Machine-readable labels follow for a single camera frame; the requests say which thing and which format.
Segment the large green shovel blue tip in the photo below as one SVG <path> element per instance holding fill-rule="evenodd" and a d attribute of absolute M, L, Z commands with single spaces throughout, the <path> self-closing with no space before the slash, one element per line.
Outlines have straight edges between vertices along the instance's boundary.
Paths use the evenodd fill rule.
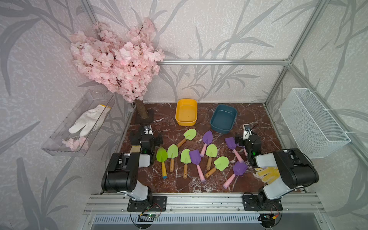
<path fill-rule="evenodd" d="M 167 171 L 166 171 L 166 166 L 165 166 L 165 161 L 167 160 L 167 158 L 168 158 L 168 153 L 165 150 L 165 148 L 159 147 L 157 150 L 156 159 L 158 162 L 162 164 L 163 179 L 167 178 Z"/>

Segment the yellow plastic storage box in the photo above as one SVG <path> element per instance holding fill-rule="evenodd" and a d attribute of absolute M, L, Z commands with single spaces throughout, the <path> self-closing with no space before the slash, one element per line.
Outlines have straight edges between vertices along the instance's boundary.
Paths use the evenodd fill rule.
<path fill-rule="evenodd" d="M 197 121 L 197 101 L 180 99 L 176 107 L 175 120 L 180 126 L 194 126 Z"/>

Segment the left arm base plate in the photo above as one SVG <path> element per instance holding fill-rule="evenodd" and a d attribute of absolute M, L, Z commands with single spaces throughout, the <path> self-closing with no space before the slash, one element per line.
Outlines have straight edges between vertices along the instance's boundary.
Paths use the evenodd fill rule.
<path fill-rule="evenodd" d="M 143 201 L 129 200 L 128 212 L 166 211 L 167 196 L 155 195 Z"/>

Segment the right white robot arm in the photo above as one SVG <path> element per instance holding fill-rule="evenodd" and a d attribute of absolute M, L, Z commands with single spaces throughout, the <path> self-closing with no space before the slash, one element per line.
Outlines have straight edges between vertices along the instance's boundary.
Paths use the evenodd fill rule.
<path fill-rule="evenodd" d="M 254 169 L 259 169 L 258 175 L 265 183 L 257 195 L 258 205 L 279 202 L 291 191 L 309 187 L 319 181 L 314 164 L 298 148 L 262 154 L 262 141 L 253 132 L 255 127 L 243 125 L 243 135 L 236 136 L 235 143 L 244 149 L 248 163 Z"/>

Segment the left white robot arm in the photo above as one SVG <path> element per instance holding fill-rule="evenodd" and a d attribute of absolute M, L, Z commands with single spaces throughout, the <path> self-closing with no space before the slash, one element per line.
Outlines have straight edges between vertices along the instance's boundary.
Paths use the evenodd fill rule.
<path fill-rule="evenodd" d="M 137 203 L 151 205 L 153 195 L 149 187 L 138 181 L 140 168 L 153 164 L 156 147 L 163 144 L 162 136 L 155 137 L 152 127 L 145 125 L 130 136 L 131 145 L 138 150 L 129 153 L 113 153 L 102 178 L 104 192 L 116 192 L 129 196 Z"/>

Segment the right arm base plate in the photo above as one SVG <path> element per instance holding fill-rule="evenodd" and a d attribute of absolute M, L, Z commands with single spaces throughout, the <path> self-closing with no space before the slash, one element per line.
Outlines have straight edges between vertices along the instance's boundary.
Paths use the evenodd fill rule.
<path fill-rule="evenodd" d="M 265 194 L 243 194 L 242 204 L 245 211 L 282 211 L 281 199 L 268 199 Z"/>

